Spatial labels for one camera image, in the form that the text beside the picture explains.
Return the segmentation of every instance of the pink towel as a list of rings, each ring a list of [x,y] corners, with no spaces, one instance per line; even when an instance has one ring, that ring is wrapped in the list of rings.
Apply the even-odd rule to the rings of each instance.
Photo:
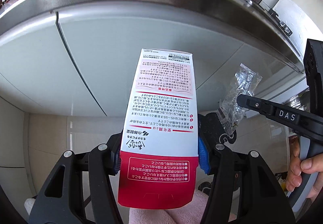
[[[208,196],[194,191],[193,200],[184,207],[166,210],[130,208],[129,224],[199,224]],[[230,214],[229,221],[236,219]]]

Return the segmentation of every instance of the box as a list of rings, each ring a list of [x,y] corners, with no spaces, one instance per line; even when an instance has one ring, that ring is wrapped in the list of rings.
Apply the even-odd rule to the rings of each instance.
[[[192,54],[142,49],[120,157],[119,204],[170,209],[192,200],[198,166]]]

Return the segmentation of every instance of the red line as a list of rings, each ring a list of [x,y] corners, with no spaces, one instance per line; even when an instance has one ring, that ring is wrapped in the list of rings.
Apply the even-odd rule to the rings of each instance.
[[[175,129],[173,129],[173,131],[178,131],[178,132],[194,132],[194,131],[186,131],[186,130],[175,130]]]
[[[179,97],[179,96],[174,96],[174,95],[166,95],[166,94],[151,93],[151,92],[143,92],[143,91],[136,91],[136,92],[137,92],[137,93],[147,93],[147,94],[163,95],[163,96],[169,96],[169,97]]]
[[[148,127],[148,126],[136,126],[136,125],[129,125],[129,126],[143,127],[143,128],[150,128],[151,129],[151,127]]]

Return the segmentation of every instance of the red label section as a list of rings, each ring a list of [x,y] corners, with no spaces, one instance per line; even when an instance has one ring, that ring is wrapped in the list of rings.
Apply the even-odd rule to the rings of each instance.
[[[144,209],[178,208],[192,201],[198,157],[120,152],[118,202]]]

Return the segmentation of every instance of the transparent plastic sheet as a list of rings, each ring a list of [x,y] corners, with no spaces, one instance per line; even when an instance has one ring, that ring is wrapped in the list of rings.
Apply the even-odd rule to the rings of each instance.
[[[232,135],[240,121],[245,117],[246,108],[241,108],[237,104],[237,97],[240,94],[254,96],[254,90],[262,77],[240,64],[239,70],[230,83],[230,91],[225,96],[216,114],[228,136]]]

